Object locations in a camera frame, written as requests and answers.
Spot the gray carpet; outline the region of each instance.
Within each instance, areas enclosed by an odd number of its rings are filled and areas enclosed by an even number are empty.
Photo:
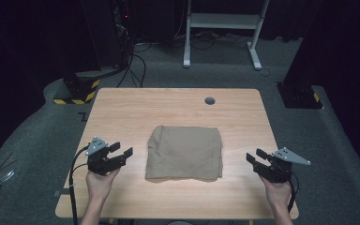
[[[300,44],[280,39],[260,40],[257,51],[263,70],[251,65],[246,42],[217,43],[207,50],[191,50],[191,67],[183,68],[183,49],[140,45],[136,54],[146,63],[144,87],[255,88],[262,100],[279,147],[286,146],[309,159],[311,166],[294,165],[301,191],[296,202],[300,216],[294,224],[360,224],[360,159],[333,112],[325,91],[314,86],[324,109],[286,109],[276,88],[282,82]],[[205,42],[193,41],[198,48]],[[139,77],[143,63],[131,65]],[[102,78],[101,87],[115,87],[123,73]],[[13,152],[17,161],[0,172],[15,174],[0,191],[0,224],[71,224],[54,210],[68,175],[70,162],[82,136],[93,101],[85,105],[55,105],[53,95],[61,81],[44,90],[46,104],[29,116],[0,150],[0,164]],[[128,74],[120,87],[134,87]],[[168,224],[171,220],[137,219],[135,224]],[[191,221],[194,224],[248,224],[236,221]],[[258,220],[255,224],[274,224]]]

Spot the yellow and black hazard tape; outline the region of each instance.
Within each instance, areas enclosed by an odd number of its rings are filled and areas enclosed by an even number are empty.
[[[54,98],[53,101],[54,101],[54,103],[59,104],[59,105],[65,105],[65,104],[82,105],[82,104],[87,104],[87,103],[91,102],[93,97],[95,96],[96,90],[98,88],[99,83],[100,83],[100,80],[96,80],[91,84],[90,89],[84,90],[85,95],[86,95],[86,97],[84,99],[79,99],[79,98]]]

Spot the forearm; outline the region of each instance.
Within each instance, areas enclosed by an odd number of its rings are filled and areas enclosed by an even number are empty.
[[[277,225],[293,225],[286,205],[271,205]]]
[[[97,225],[105,200],[90,199],[82,218],[82,225]]]

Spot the table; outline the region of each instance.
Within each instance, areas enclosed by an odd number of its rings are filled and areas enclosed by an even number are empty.
[[[216,103],[208,105],[206,98]],[[223,176],[199,180],[145,180],[147,141],[155,126],[218,128],[223,148]],[[80,140],[94,136],[113,144],[117,155],[133,147],[133,156],[113,181],[104,218],[259,219],[272,218],[259,176],[246,161],[256,148],[278,150],[261,96],[254,89],[102,88]],[[85,163],[81,154],[76,165]],[[88,201],[87,167],[74,173],[78,215]],[[62,194],[56,215],[71,218],[69,195]],[[295,205],[291,217],[298,217]]]
[[[191,0],[188,0],[187,6],[187,26],[186,43],[184,48],[183,67],[189,68],[191,65],[191,44],[190,35],[192,27],[204,28],[228,28],[228,29],[247,29],[254,30],[253,39],[247,43],[247,49],[256,70],[262,69],[259,56],[256,52],[256,43],[262,30],[265,12],[267,11],[270,0],[263,0],[262,10],[257,15],[241,14],[217,14],[217,13],[193,13],[191,12]]]

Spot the folded cloth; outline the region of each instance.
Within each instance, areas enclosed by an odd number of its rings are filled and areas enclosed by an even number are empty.
[[[157,126],[148,141],[145,179],[222,176],[221,137],[215,127]]]

